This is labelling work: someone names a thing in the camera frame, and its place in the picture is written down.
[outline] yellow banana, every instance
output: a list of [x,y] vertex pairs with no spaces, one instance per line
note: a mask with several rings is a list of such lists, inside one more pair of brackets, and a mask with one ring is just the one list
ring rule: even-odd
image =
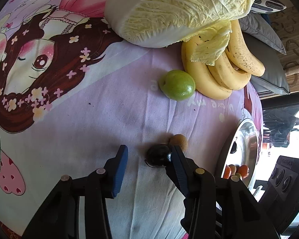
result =
[[196,83],[196,89],[200,93],[215,100],[224,100],[231,95],[232,90],[219,85],[205,63],[190,61],[195,46],[201,42],[199,36],[194,36],[188,42],[183,42],[182,61],[184,69],[193,77]]
[[240,69],[255,76],[262,76],[265,67],[248,50],[238,20],[231,21],[231,30],[229,43],[225,49],[228,59]]
[[223,52],[215,61],[214,66],[208,66],[215,80],[230,90],[240,90],[250,81],[251,74],[244,70],[235,70],[230,64],[227,55]]

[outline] brown cartoon hair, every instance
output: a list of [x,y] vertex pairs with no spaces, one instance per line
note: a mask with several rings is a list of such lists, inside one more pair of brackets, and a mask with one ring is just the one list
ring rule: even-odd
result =
[[[7,53],[6,59],[0,63],[0,89],[5,88],[7,75],[16,61],[20,49],[27,42],[42,38],[44,32],[39,28],[39,22],[42,20],[44,14],[38,14],[32,18],[32,20],[24,25],[21,25],[8,40],[5,52]],[[29,89],[21,94],[10,93],[4,95],[4,92],[0,95],[0,126],[5,131],[10,133],[17,133],[29,128],[33,123],[33,102],[26,99],[31,96],[33,89],[41,88],[45,90],[43,93],[46,101],[51,104],[58,98],[58,94],[55,92],[59,89],[63,91],[59,96],[63,96],[68,91],[77,86],[84,78],[84,69],[89,65],[95,64],[101,61],[103,57],[100,57],[105,49],[112,43],[120,42],[123,39],[116,35],[114,31],[108,30],[106,23],[101,21],[102,18],[90,18],[88,22],[80,24],[74,28],[71,33],[56,35],[50,38],[54,42],[54,56],[50,66],[42,73],[29,87]],[[23,35],[25,30],[29,30],[26,35]],[[71,37],[78,36],[77,42],[69,43]],[[83,55],[81,50],[87,48],[90,50],[89,58],[85,62],[81,62],[80,55]],[[67,74],[70,71],[76,74],[69,78]],[[18,105],[14,110],[8,111],[2,103],[9,102],[16,99],[16,102],[22,101],[21,105]]]

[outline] torn cabbage leaf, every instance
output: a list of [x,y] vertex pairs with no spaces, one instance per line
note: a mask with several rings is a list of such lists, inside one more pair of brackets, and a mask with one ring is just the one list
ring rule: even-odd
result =
[[125,40],[166,47],[219,21],[246,16],[254,0],[107,0],[105,18]]
[[196,47],[190,60],[214,66],[215,60],[219,58],[228,45],[230,32],[231,24],[229,20],[202,29],[199,36],[203,43]]

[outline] black speaker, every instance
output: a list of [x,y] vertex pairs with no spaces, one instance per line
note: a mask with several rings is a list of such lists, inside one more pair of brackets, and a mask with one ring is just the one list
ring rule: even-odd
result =
[[279,156],[259,201],[279,234],[299,212],[299,159]]

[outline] green fruit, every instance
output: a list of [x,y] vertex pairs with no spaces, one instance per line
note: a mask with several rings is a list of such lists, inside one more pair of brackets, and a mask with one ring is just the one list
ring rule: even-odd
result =
[[194,79],[181,70],[172,70],[163,75],[159,87],[168,98],[176,101],[188,99],[196,88]]

